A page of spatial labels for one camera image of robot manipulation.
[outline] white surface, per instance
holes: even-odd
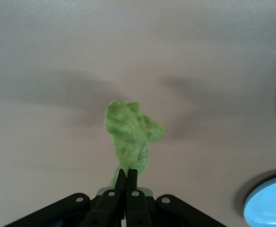
[[[276,169],[276,1],[0,1],[0,226],[109,184],[116,98],[166,130],[139,186],[247,227],[240,190]]]

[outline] black object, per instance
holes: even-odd
[[[137,187],[137,170],[119,171],[115,187],[102,188],[92,200],[73,194],[5,227],[226,227],[173,195]]]

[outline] silver screw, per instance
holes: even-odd
[[[82,202],[83,201],[83,198],[82,197],[78,197],[77,199],[76,199],[76,202]]]
[[[140,193],[137,192],[137,191],[133,191],[133,192],[132,192],[132,196],[134,196],[134,197],[137,197],[137,196],[139,196],[139,195],[140,195]]]
[[[162,201],[163,203],[165,203],[165,204],[168,204],[168,203],[171,202],[170,199],[167,198],[167,197],[163,197],[163,198],[161,199],[161,201]]]
[[[110,197],[115,196],[115,192],[109,192],[108,196],[110,196]]]

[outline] blue lid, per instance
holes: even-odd
[[[276,227],[276,178],[261,184],[249,195],[244,218],[251,227]]]

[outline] green cloth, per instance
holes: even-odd
[[[116,184],[120,169],[126,175],[136,169],[141,175],[147,165],[147,146],[164,136],[163,126],[146,116],[139,103],[115,100],[105,111],[104,125],[111,134],[117,158],[120,162],[111,186]]]

